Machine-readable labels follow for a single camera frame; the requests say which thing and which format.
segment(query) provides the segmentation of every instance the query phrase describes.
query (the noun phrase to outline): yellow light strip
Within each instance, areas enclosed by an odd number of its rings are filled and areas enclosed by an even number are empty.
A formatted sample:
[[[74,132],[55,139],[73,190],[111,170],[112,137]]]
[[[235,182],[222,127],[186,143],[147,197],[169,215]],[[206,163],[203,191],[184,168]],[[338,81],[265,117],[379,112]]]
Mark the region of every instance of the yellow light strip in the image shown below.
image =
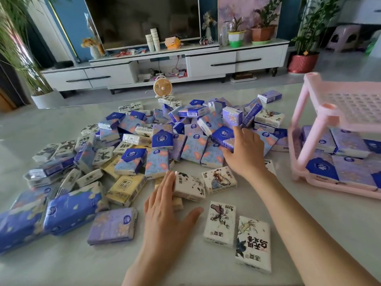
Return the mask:
[[[56,17],[58,23],[60,24],[60,27],[61,27],[62,31],[64,32],[65,37],[66,37],[66,40],[69,42],[69,45],[70,45],[70,47],[72,48],[72,51],[74,52],[75,57],[78,58],[78,55],[77,55],[77,53],[76,53],[75,50],[74,50],[73,44],[70,42],[69,36],[66,34],[66,31],[65,31],[65,29],[64,29],[64,26],[62,25],[61,20],[60,20],[60,18],[58,17],[57,12],[56,12],[56,10],[55,10],[54,7],[53,7],[53,4],[52,4],[49,0],[47,0],[47,1],[49,2],[49,5],[50,5],[50,7],[51,7],[51,9],[52,9],[52,11],[53,11],[53,13],[54,13],[54,16]]]

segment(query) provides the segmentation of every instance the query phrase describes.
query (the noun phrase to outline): small fan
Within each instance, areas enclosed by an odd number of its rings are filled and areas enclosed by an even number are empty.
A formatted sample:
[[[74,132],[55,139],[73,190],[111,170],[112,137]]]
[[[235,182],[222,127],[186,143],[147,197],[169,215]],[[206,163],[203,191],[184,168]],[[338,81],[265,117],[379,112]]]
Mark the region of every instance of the small fan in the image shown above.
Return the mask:
[[[172,92],[172,83],[164,75],[159,75],[154,84],[154,92],[156,93],[156,97],[170,95]]]

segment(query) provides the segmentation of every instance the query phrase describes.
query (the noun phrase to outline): brown plant pot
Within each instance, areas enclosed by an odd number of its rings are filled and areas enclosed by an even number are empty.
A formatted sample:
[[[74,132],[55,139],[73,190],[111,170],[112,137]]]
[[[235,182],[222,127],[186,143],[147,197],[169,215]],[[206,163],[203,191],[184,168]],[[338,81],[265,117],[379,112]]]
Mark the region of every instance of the brown plant pot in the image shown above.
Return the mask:
[[[275,25],[271,25],[266,28],[252,28],[251,29],[251,38],[253,42],[262,42],[268,41],[271,39],[275,32]]]
[[[291,73],[308,73],[315,68],[319,53],[310,54],[307,56],[296,55],[292,52],[288,59],[287,71]]]

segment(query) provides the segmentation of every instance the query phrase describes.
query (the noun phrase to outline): pink stool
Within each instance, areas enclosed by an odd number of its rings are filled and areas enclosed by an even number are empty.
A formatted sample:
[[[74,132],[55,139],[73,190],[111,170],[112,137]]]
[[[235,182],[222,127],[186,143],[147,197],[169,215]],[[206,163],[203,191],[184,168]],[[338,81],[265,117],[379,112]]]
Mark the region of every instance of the pink stool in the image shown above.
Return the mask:
[[[361,25],[338,26],[332,34],[326,49],[329,48],[334,49],[335,52],[341,52],[344,49],[354,48],[359,39],[360,28]]]

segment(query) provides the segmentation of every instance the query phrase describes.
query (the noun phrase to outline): hand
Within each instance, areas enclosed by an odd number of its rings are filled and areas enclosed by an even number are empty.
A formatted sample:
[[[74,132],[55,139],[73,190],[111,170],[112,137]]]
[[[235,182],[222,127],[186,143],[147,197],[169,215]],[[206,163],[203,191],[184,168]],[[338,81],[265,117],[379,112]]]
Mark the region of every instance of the hand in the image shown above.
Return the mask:
[[[204,211],[198,207],[183,221],[177,220],[172,207],[174,182],[175,173],[168,171],[160,186],[144,204],[145,228],[141,254],[156,261],[162,272],[168,271],[179,256],[198,217]]]
[[[234,126],[234,153],[222,148],[229,167],[246,180],[252,175],[267,173],[263,150],[264,143],[258,134],[250,129],[240,129]]]

